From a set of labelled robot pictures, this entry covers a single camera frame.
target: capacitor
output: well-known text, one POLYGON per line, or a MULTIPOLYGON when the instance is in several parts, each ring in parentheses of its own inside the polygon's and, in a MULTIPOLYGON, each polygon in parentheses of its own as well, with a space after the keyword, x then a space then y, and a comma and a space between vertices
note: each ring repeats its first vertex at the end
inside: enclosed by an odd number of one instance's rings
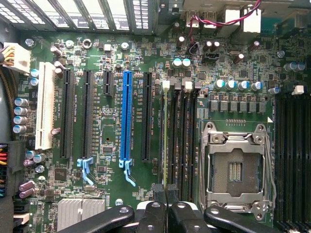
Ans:
POLYGON ((37 79, 37 78, 30 79, 30 85, 31 86, 38 86, 39 85, 39 79, 37 79))
POLYGON ((306 68, 306 64, 304 64, 303 62, 298 62, 297 68, 294 69, 294 72, 301 72, 301 71, 304 71, 305 68, 306 68))
POLYGON ((261 82, 255 82, 251 85, 253 91, 258 91, 262 88, 261 82))
POLYGON ((30 76, 34 77, 34 78, 38 78, 39 77, 39 70, 37 69, 32 69, 30 70, 30 76))
POLYGON ((18 116, 24 116, 28 113, 28 109, 27 108, 22 108, 22 107, 16 107, 14 109, 14 114, 18 115, 18 116))
POLYGON ((182 67, 183 68, 189 68, 190 67, 190 64, 191 64, 191 61, 188 59, 188 58, 185 58, 183 61, 182 61, 182 67))
POLYGON ((177 39, 177 43, 176 43, 176 46, 177 47, 182 47, 183 44, 185 42, 185 38, 183 36, 180 36, 178 39, 177 39))
POLYGON ((123 42, 123 43, 121 44, 121 49, 122 49, 123 51, 128 50, 129 47, 130 47, 129 44, 126 43, 126 42, 123 42))
POLYGON ((23 192, 23 191, 26 191, 26 190, 28 190, 28 189, 30 189, 30 188, 33 188, 34 186, 35 186, 35 182, 34 182, 34 181, 28 181, 28 182, 26 182, 26 183, 21 184, 21 185, 18 187, 18 189, 19 189, 21 192, 23 192))
POLYGON ((22 98, 16 98, 14 100, 14 104, 18 107, 26 107, 28 105, 28 100, 22 99, 22 98))
POLYGON ((59 61, 54 62, 54 66, 55 66, 56 68, 61 68, 62 70, 65 69, 65 67, 64 67, 59 61))
POLYGON ((237 63, 239 63, 240 61, 242 61, 243 58, 244 58, 244 55, 243 55, 242 53, 240 53, 238 56, 236 56, 236 57, 234 58, 233 63, 234 63, 234 64, 237 64, 237 63))
POLYGON ((25 125, 15 125, 13 127, 14 133, 25 133, 27 131, 27 127, 25 125))
POLYGON ((26 159, 26 160, 24 160, 23 164, 24 164, 24 166, 32 166, 35 164, 35 162, 33 160, 26 159))
POLYGON ((173 67, 174 68, 180 68, 182 62, 179 58, 175 58, 174 61, 173 61, 173 67))
POLYGON ((284 70, 287 72, 293 71, 294 69, 297 69, 297 63, 296 62, 290 62, 283 66, 284 70))
POLYGON ((39 165, 35 168, 36 173, 42 173, 44 172, 45 168, 42 165, 39 165))
POLYGON ((14 122, 14 124, 17 124, 17 125, 24 125, 27 123, 27 117, 16 116, 16 117, 14 117, 13 122, 14 122))
POLYGON ((203 46, 203 51, 208 51, 212 47, 213 43, 211 41, 206 41, 203 46))
POLYGON ((35 150, 28 150, 26 151, 25 157, 26 159, 33 159, 38 154, 35 150))
POLYGON ((72 40, 67 40, 65 46, 66 48, 71 49, 74 46, 74 42, 72 40))
POLYGON ((60 57, 62 55, 61 50, 59 50, 57 47, 55 46, 51 46, 51 52, 54 53, 57 57, 60 57))
POLYGON ((224 86, 224 84, 225 82, 222 79, 219 79, 214 83, 214 87, 216 89, 221 89, 224 86))
POLYGON ((254 50, 258 49, 259 46, 260 46, 259 41, 254 41, 254 42, 247 48, 247 50, 248 50, 249 52, 251 52, 251 51, 254 51, 254 50))
POLYGON ((278 88, 278 87, 270 88, 270 89, 268 90, 268 92, 269 92, 269 94, 271 94, 271 95, 276 95, 276 94, 280 93, 280 88, 278 88))
POLYGON ((216 49, 218 49, 219 46, 220 46, 220 43, 218 41, 214 41, 214 43, 212 44, 212 47, 210 48, 210 51, 214 52, 216 49))
POLYGON ((248 81, 242 81, 238 84, 238 89, 243 91, 246 90, 249 87, 248 81))
POLYGON ((51 130, 51 134, 52 134, 52 135, 60 134, 60 128, 52 129, 52 130, 51 130))
POLYGON ((44 153, 36 154, 33 158, 34 162, 39 164, 46 160, 47 156, 44 153))
POLYGON ((234 80, 229 80, 227 82, 225 82, 225 87, 228 90, 231 90, 235 87, 235 81, 234 80))
POLYGON ((24 192, 21 192, 21 193, 19 194, 19 197, 22 198, 22 199, 24 199, 24 198, 26 198, 26 197, 31 196, 34 192, 35 192, 35 190, 34 190, 33 188, 31 188, 31 189, 28 189, 28 190, 26 190, 26 191, 24 191, 24 192))

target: wire bundle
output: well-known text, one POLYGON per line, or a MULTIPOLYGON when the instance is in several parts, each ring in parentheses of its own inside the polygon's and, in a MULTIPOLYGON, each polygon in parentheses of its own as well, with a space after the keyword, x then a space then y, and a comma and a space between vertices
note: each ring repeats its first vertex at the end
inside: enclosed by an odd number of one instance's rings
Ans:
POLYGON ((14 65, 14 46, 6 46, 0 50, 0 65, 13 66, 14 65))

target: blue pcie slot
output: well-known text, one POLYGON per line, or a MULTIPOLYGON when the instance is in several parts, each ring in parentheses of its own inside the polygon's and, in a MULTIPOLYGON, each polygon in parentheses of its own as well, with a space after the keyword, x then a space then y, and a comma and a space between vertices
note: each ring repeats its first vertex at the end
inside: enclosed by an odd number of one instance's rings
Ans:
POLYGON ((135 186, 129 178, 131 175, 131 126, 132 126, 132 72, 123 73, 122 121, 121 121, 121 152, 119 167, 124 169, 125 179, 135 186))

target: black connector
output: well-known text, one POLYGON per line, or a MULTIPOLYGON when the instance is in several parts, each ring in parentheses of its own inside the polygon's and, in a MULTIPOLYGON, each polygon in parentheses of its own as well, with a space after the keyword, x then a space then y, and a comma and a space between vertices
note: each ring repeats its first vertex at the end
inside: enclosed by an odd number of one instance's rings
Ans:
POLYGON ((141 160, 150 160, 151 139, 151 103, 152 103, 152 73, 144 72, 142 127, 141 127, 141 160))
POLYGON ((103 95, 113 97, 114 80, 112 71, 104 71, 103 95))
POLYGON ((72 155, 72 130, 74 108, 74 72, 65 70, 63 73, 63 95, 61 105, 60 157, 70 158, 72 155))
POLYGON ((83 77, 82 143, 80 158, 90 158, 92 156, 94 75, 92 71, 85 70, 83 77))

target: white pci slot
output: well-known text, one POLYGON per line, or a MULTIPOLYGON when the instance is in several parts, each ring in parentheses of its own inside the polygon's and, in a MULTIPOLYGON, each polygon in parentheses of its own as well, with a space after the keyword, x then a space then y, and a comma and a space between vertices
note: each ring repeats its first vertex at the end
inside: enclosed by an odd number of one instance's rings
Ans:
POLYGON ((52 148, 54 116, 55 66, 49 62, 39 64, 39 87, 37 102, 37 121, 35 130, 35 149, 52 148))

